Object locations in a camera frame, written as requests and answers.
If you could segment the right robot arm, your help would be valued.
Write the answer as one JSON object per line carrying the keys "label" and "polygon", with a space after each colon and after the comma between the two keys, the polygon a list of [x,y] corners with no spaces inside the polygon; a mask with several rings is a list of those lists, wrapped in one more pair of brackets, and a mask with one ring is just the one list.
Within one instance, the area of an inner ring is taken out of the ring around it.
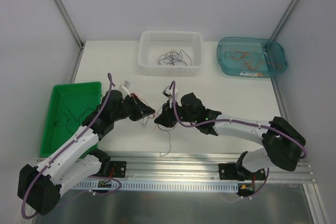
{"label": "right robot arm", "polygon": [[270,121],[235,118],[206,108],[193,93],[184,95],[180,103],[168,100],[154,122],[167,128],[180,124],[206,135],[231,136],[259,144],[260,149],[242,152],[235,164],[224,169],[227,179],[245,181],[271,167],[293,172],[307,156],[305,138],[284,118],[276,116]]}

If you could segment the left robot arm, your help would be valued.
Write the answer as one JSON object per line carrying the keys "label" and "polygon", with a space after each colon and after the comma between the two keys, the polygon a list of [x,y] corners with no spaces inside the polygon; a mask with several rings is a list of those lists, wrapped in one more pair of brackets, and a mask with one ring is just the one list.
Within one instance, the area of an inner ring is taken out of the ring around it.
{"label": "left robot arm", "polygon": [[[37,165],[27,164],[20,170],[17,195],[23,201],[23,218],[30,218],[25,213],[26,206],[33,208],[36,215],[46,215],[76,183],[95,174],[109,176],[108,155],[100,149],[89,149],[113,130],[115,122],[123,119],[136,122],[154,112],[133,93],[108,91],[102,103],[59,149]],[[89,153],[80,161],[87,151]]]}

